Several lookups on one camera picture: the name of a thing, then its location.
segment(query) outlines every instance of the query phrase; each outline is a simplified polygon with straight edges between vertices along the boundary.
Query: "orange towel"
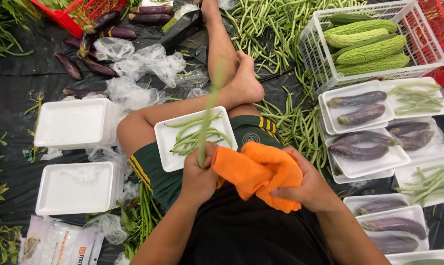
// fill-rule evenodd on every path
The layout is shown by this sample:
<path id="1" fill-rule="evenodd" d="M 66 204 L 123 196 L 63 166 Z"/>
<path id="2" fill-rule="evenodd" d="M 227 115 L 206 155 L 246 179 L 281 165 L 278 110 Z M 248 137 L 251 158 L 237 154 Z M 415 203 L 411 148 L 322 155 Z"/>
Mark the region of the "orange towel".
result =
<path id="1" fill-rule="evenodd" d="M 212 159 L 212 169 L 221 177 L 217 188 L 225 179 L 235 185 L 243 200 L 256 193 L 269 206 L 284 213 L 301 208 L 298 202 L 270 194 L 279 187 L 298 187 L 302 184 L 303 174 L 292 153 L 256 142 L 247 142 L 241 153 L 218 147 Z"/>

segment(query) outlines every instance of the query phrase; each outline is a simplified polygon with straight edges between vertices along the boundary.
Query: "person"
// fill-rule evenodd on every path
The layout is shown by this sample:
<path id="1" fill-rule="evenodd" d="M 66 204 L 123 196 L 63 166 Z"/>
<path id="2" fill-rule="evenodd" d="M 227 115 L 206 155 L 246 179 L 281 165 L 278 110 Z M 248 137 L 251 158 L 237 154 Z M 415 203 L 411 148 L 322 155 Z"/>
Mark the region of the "person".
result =
<path id="1" fill-rule="evenodd" d="M 228 64 L 217 106 L 227 109 L 238 146 L 255 141 L 282 148 L 275 125 L 252 105 L 264 97 L 253 59 L 235 52 L 217 0 L 204 0 L 201 11 L 209 35 L 210 79 L 217 75 L 220 60 Z M 119 123 L 117 137 L 131 166 L 167 209 L 131 265 L 390 265 L 319 172 L 293 147 L 284 150 L 299 160 L 302 185 L 271 193 L 302 204 L 301 210 L 289 214 L 256 196 L 243 201 L 227 182 L 216 190 L 218 175 L 198 166 L 197 150 L 186 157 L 183 170 L 164 172 L 155 124 L 204 110 L 206 101 L 202 96 L 150 106 Z M 206 166 L 216 148 L 206 143 Z"/>

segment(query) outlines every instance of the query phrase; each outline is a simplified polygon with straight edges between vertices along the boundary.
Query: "black shirt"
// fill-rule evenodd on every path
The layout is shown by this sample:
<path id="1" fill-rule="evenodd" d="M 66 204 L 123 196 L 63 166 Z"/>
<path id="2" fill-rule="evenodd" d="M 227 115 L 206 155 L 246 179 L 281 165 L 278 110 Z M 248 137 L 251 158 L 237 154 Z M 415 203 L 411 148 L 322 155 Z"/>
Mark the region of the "black shirt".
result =
<path id="1" fill-rule="evenodd" d="M 330 265 L 314 213 L 285 214 L 224 185 L 197 214 L 181 265 Z"/>

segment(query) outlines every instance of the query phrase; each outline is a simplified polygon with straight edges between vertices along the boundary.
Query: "green shorts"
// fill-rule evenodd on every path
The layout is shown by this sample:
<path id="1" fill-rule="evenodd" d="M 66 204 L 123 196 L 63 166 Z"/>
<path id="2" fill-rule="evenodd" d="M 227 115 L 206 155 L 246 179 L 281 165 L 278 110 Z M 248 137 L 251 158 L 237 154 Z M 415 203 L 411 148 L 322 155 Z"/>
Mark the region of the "green shorts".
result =
<path id="1" fill-rule="evenodd" d="M 231 118 L 230 124 L 237 140 L 238 152 L 247 142 L 282 148 L 276 126 L 266 118 L 243 115 Z M 156 142 L 137 150 L 129 162 L 137 176 L 152 191 L 153 198 L 165 207 L 165 211 L 170 209 L 181 191 L 183 170 L 163 170 Z"/>

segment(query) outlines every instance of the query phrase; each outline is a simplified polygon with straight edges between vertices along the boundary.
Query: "black plastic bag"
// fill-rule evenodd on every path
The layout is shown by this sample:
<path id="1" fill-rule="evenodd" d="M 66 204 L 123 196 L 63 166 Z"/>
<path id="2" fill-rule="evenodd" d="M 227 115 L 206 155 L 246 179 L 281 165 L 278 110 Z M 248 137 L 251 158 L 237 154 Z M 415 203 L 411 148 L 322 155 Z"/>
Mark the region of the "black plastic bag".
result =
<path id="1" fill-rule="evenodd" d="M 159 43 L 168 50 L 178 44 L 184 39 L 194 35 L 200 31 L 202 26 L 202 12 L 201 10 L 194 10 L 184 14 L 160 39 Z"/>

